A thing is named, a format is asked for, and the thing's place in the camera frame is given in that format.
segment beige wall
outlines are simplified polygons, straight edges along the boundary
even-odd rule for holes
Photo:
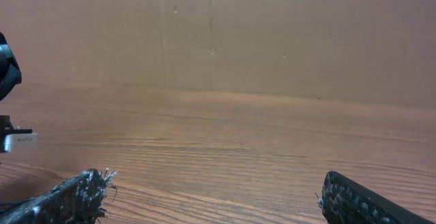
[[[24,82],[436,106],[436,0],[0,0]]]

